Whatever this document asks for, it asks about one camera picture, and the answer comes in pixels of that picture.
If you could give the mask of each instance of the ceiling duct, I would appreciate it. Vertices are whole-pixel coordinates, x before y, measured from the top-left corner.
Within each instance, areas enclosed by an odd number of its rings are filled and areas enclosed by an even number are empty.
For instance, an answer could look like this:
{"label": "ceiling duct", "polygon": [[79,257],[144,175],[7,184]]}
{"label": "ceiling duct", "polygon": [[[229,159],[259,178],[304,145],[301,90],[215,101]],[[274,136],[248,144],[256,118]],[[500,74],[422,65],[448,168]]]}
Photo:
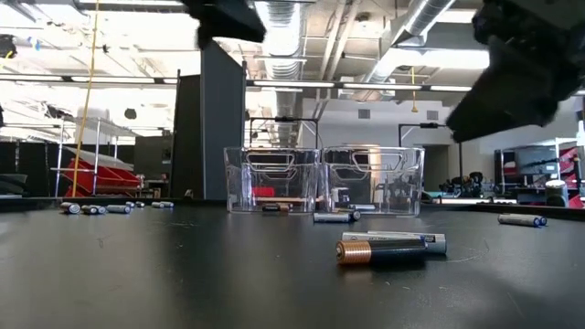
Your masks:
{"label": "ceiling duct", "polygon": [[424,46],[427,32],[454,2],[455,0],[412,0],[407,13],[391,22],[390,30],[382,37],[389,48],[362,82],[386,82],[394,69],[404,64],[404,58],[401,56],[404,50],[394,46],[397,44]]}
{"label": "ceiling duct", "polygon": [[[268,31],[264,41],[264,52],[277,57],[264,61],[266,72],[272,80],[298,80],[301,76],[301,61],[288,59],[301,54],[301,33],[303,7],[295,2],[257,2],[256,10]],[[296,106],[297,93],[276,92],[276,116],[299,118],[302,113]],[[278,146],[290,145],[291,130],[298,131],[299,125],[278,125]]]}

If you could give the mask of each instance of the hanging cord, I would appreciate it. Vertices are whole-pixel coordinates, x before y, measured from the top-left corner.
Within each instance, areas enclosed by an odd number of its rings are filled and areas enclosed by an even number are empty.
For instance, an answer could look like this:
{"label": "hanging cord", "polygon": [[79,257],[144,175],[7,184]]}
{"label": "hanging cord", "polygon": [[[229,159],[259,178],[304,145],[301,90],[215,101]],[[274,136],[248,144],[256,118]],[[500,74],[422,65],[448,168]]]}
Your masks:
{"label": "hanging cord", "polygon": [[[412,84],[414,84],[416,82],[414,79],[414,67],[412,67],[410,72],[412,74]],[[419,112],[419,109],[417,109],[417,92],[415,90],[412,91],[412,110],[411,111],[413,113]]]}
{"label": "hanging cord", "polygon": [[73,197],[77,195],[77,171],[80,167],[81,140],[83,130],[88,117],[88,108],[90,106],[91,84],[93,82],[93,71],[95,69],[95,40],[98,36],[98,15],[100,13],[100,0],[95,2],[95,17],[93,18],[93,40],[91,41],[91,62],[90,62],[90,80],[88,81],[88,92],[85,95],[85,105],[83,106],[83,117],[81,119],[80,133],[78,135],[77,150],[75,151],[75,166],[73,167]]}
{"label": "hanging cord", "polygon": [[8,51],[8,53],[4,57],[4,61],[2,62],[2,64],[0,64],[0,69],[3,69],[4,68],[5,62],[7,60],[9,60],[11,56],[12,56],[12,50]]}

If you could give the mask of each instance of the battery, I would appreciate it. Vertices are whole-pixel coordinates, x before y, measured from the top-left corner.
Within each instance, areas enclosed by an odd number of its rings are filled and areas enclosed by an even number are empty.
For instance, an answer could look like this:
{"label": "battery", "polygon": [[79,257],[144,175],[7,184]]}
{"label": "battery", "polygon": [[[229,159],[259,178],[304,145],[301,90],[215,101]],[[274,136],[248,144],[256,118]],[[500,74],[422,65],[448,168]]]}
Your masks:
{"label": "battery", "polygon": [[397,260],[421,260],[427,245],[418,238],[338,241],[335,246],[337,263],[383,264]]}
{"label": "battery", "polygon": [[291,205],[286,204],[265,204],[262,205],[263,212],[289,212]]}
{"label": "battery", "polygon": [[519,215],[519,214],[502,214],[497,217],[500,224],[518,225],[532,228],[540,227],[541,216],[535,215]]}
{"label": "battery", "polygon": [[80,205],[72,202],[63,202],[59,205],[59,208],[63,211],[63,213],[69,215],[77,215],[81,211]]}
{"label": "battery", "polygon": [[174,207],[175,206],[175,204],[170,202],[170,201],[161,201],[161,203],[163,205],[165,205],[165,207]]}
{"label": "battery", "polygon": [[106,207],[108,212],[114,214],[130,214],[132,209],[126,205],[109,205]]}
{"label": "battery", "polygon": [[106,207],[104,207],[104,206],[91,205],[90,207],[95,207],[96,209],[98,209],[99,215],[104,215],[108,212],[108,210],[106,210]]}
{"label": "battery", "polygon": [[359,220],[361,213],[353,211],[351,213],[314,213],[313,222],[315,223],[349,223],[354,220]]}
{"label": "battery", "polygon": [[413,232],[391,232],[391,231],[368,231],[367,233],[347,232],[342,239],[409,239],[417,237],[427,244],[427,251],[430,253],[446,254],[447,239],[444,234],[437,233],[413,233]]}
{"label": "battery", "polygon": [[349,205],[349,207],[358,211],[376,211],[376,206],[374,205]]}
{"label": "battery", "polygon": [[92,207],[92,206],[81,206],[81,211],[85,215],[97,215],[98,214],[98,208]]}

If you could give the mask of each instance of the workbench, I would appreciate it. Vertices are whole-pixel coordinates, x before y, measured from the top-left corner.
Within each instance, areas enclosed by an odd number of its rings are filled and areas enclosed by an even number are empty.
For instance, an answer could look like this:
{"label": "workbench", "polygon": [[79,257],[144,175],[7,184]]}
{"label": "workbench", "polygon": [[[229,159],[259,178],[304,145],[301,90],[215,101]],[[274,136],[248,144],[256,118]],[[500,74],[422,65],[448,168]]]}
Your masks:
{"label": "workbench", "polygon": [[[341,268],[343,231],[444,233],[447,257]],[[0,328],[578,328],[585,223],[229,214],[224,207],[0,214]]]}

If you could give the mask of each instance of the black robotic claw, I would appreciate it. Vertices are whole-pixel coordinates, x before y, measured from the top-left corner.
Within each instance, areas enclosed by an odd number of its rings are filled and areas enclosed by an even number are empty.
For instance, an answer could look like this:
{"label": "black robotic claw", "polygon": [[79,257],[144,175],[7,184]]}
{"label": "black robotic claw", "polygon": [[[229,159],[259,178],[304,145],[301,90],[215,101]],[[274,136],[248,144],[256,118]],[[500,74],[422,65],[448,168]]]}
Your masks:
{"label": "black robotic claw", "polygon": [[199,20],[197,44],[203,49],[213,37],[262,42],[266,28],[245,0],[181,0]]}
{"label": "black robotic claw", "polygon": [[585,77],[585,1],[484,0],[473,28],[490,66],[447,119],[453,139],[552,122]]}

